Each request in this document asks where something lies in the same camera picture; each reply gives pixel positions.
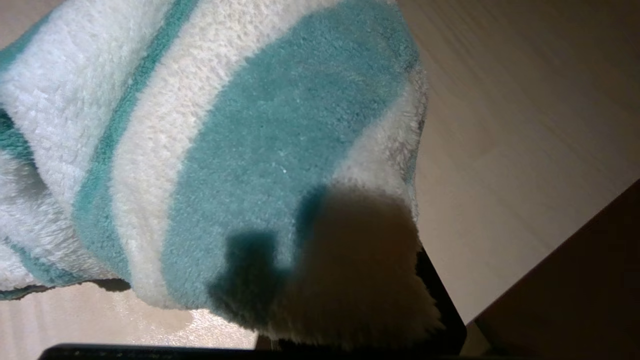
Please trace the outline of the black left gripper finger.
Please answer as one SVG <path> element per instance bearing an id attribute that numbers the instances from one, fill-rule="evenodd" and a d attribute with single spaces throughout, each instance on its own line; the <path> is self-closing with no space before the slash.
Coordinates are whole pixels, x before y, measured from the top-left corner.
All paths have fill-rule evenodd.
<path id="1" fill-rule="evenodd" d="M 415 350 L 426 356 L 459 356 L 467 339 L 467 327 L 424 248 L 417 255 L 416 275 L 434 298 L 444 328 L 435 330 Z"/>

